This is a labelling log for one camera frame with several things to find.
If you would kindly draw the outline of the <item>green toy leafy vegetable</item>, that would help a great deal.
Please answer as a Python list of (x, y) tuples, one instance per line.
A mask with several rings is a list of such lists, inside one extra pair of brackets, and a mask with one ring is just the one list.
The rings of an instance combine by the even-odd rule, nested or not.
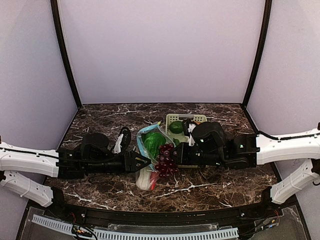
[(137, 134), (137, 146), (141, 155), (149, 158), (151, 164), (141, 169), (136, 174), (136, 186), (142, 191), (150, 190), (150, 175), (156, 171), (157, 155), (159, 154), (159, 146), (166, 143), (165, 137), (156, 131), (139, 132)]

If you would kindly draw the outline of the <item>red toy chili pepper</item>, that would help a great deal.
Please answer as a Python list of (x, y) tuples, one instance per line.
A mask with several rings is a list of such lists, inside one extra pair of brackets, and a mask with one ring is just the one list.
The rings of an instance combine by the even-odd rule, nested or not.
[(150, 178), (149, 178), (150, 190), (151, 191), (154, 190), (158, 179), (159, 179), (159, 172), (158, 171), (152, 171), (151, 174), (150, 174)]

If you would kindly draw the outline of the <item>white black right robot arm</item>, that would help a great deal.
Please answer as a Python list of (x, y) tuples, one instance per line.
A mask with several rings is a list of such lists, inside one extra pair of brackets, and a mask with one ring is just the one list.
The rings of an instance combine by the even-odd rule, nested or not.
[(272, 136), (262, 131), (227, 139), (218, 122), (183, 125), (189, 142), (170, 150), (180, 166), (216, 166), (227, 169), (255, 168), (269, 163), (304, 159), (302, 165), (282, 181), (262, 192), (262, 202), (283, 204), (291, 196), (320, 178), (320, 130)]

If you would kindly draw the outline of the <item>dark red toy grapes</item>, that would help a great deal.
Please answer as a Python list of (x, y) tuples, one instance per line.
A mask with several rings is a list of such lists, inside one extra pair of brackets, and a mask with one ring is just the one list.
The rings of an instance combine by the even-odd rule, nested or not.
[(175, 147), (173, 143), (166, 143), (159, 146), (159, 153), (156, 156), (155, 170), (159, 172), (159, 178), (165, 179), (174, 176), (179, 172), (178, 167), (170, 167), (170, 160), (173, 156), (170, 154), (170, 150)]

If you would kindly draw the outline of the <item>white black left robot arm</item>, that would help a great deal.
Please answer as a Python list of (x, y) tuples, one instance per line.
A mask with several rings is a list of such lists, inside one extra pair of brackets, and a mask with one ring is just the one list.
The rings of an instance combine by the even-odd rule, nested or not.
[(37, 183), (22, 173), (74, 180), (89, 174), (136, 173), (151, 160), (136, 151), (128, 151), (131, 132), (122, 128), (115, 145), (102, 133), (90, 133), (74, 149), (39, 150), (0, 143), (0, 185), (38, 203), (40, 206), (63, 208), (63, 191)]

